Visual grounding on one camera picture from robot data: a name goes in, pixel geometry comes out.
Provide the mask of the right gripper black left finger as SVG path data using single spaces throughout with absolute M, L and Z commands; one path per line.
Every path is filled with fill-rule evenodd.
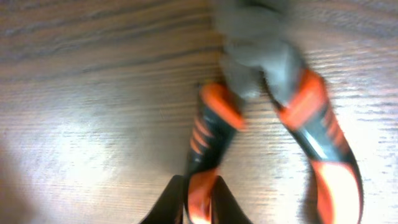
M 140 224 L 183 223 L 183 177 L 174 175 Z

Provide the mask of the orange black long-nose pliers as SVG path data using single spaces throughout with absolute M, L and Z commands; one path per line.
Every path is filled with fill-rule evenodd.
M 305 152 L 315 174 L 322 223 L 359 223 L 363 185 L 355 156 L 338 124 L 324 79 L 309 68 L 284 32 L 287 1 L 213 1 L 224 37 L 224 83 L 200 89 L 184 181 L 190 223 L 211 223 L 218 168 L 244 127 L 242 106 L 266 89 L 280 122 Z

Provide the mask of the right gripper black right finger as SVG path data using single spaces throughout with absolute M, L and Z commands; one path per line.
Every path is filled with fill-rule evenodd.
M 252 224 L 221 176 L 217 177 L 212 190 L 211 223 Z

